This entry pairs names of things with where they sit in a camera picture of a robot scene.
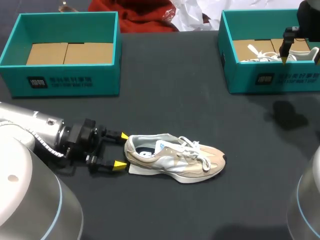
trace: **white paper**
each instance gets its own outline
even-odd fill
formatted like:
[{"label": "white paper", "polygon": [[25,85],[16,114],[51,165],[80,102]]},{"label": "white paper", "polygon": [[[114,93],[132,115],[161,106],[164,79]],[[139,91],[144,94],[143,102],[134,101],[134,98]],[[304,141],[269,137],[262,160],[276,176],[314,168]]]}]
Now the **white paper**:
[{"label": "white paper", "polygon": [[[297,9],[302,0],[171,0],[171,2],[176,7],[171,23],[183,32],[218,30],[222,10]],[[203,13],[210,18],[209,23],[204,23]]]}]

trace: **cable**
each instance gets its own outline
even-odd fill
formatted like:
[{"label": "cable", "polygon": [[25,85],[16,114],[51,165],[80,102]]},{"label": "cable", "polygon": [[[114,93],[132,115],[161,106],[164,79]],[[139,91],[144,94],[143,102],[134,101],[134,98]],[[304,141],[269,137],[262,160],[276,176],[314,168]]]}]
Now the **cable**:
[{"label": "cable", "polygon": [[65,158],[66,157],[64,154],[53,150],[48,144],[46,144],[45,141],[43,141],[43,139],[34,130],[32,130],[30,128],[27,128],[27,127],[23,127],[23,126],[21,126],[19,124],[16,124],[16,123],[12,122],[12,121],[2,121],[2,122],[0,122],[0,127],[4,126],[4,125],[16,125],[16,126],[22,128],[23,130],[25,130],[25,131],[29,132],[30,134],[32,134],[35,137],[35,139],[38,140],[39,143],[42,146],[44,146],[44,148],[46,150],[48,150],[51,154],[55,155],[58,158]]}]

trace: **teal cardboard box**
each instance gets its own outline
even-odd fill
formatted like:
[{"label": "teal cardboard box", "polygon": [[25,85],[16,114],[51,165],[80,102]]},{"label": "teal cardboard box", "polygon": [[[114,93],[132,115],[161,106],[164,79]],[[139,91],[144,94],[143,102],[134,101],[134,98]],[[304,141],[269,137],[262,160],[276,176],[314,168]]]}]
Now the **teal cardboard box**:
[{"label": "teal cardboard box", "polygon": [[20,14],[0,57],[12,97],[118,95],[117,12]]},{"label": "teal cardboard box", "polygon": [[[238,58],[234,41],[282,39],[285,29],[294,26],[299,26],[297,9],[222,11],[218,49],[230,93],[320,91],[320,65],[313,60],[283,65],[281,61],[241,62]],[[306,44],[308,49],[320,46],[319,42]]]}]

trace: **teal box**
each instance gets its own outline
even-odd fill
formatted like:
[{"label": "teal box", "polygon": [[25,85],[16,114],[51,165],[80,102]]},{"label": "teal box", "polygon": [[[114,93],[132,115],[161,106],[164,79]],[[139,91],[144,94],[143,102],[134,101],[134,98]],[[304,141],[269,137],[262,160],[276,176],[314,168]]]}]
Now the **teal box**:
[{"label": "teal box", "polygon": [[[299,26],[297,9],[222,11],[218,49],[230,93],[320,91],[320,66],[312,60],[239,62],[234,40],[281,39],[287,27]],[[310,49],[319,42],[308,42]]]},{"label": "teal box", "polygon": [[[112,63],[26,65],[34,43],[113,43]],[[118,95],[122,39],[117,12],[20,14],[0,57],[12,97]]]}]

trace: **black tablecloth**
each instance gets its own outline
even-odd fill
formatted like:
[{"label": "black tablecloth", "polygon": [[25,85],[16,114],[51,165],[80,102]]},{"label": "black tablecloth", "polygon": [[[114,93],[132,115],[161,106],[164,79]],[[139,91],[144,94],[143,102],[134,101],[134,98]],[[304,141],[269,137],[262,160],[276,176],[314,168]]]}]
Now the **black tablecloth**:
[{"label": "black tablecloth", "polygon": [[320,139],[320,96],[231,95],[217,32],[123,34],[119,97],[0,100],[128,134],[170,133],[227,155],[219,176],[58,176],[84,213],[82,240],[288,240],[286,206]]}]

